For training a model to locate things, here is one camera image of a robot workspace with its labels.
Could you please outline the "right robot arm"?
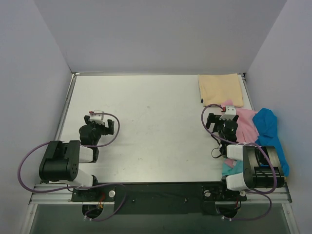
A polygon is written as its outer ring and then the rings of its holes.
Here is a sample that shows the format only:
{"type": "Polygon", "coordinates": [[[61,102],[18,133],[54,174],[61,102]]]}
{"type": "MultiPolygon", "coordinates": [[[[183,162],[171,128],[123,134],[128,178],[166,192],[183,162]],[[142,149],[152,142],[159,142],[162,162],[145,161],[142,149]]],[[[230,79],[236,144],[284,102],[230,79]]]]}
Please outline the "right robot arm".
{"type": "Polygon", "coordinates": [[[217,193],[222,199],[229,199],[235,191],[258,188],[280,188],[285,176],[274,146],[254,146],[238,143],[236,131],[238,115],[223,117],[210,113],[205,127],[213,125],[213,136],[219,144],[219,157],[240,163],[242,171],[225,175],[225,183],[218,186],[217,193]]]}

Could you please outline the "blue t shirt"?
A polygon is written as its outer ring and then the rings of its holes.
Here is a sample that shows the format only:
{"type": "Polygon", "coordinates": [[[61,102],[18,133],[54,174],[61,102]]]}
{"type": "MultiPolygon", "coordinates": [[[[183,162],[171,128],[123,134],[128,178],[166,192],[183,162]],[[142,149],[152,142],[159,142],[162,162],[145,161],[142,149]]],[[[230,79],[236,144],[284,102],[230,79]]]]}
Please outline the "blue t shirt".
{"type": "Polygon", "coordinates": [[[256,144],[260,146],[273,146],[276,149],[284,176],[288,177],[290,168],[278,138],[277,117],[272,110],[262,108],[253,117],[253,123],[259,133],[256,144]]]}

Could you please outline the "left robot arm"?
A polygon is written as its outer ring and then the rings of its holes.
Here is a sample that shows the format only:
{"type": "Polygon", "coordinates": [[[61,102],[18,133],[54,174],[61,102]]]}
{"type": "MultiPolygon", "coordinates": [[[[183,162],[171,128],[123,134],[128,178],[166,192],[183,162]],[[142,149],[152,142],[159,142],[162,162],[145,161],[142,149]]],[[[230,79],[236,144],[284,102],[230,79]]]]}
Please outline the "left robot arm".
{"type": "Polygon", "coordinates": [[[98,145],[102,136],[115,134],[115,122],[105,120],[104,113],[90,112],[84,116],[85,124],[80,127],[79,140],[51,141],[39,166],[39,176],[44,182],[60,182],[83,189],[83,195],[94,201],[99,198],[97,179],[79,168],[81,164],[96,163],[98,145]]]}

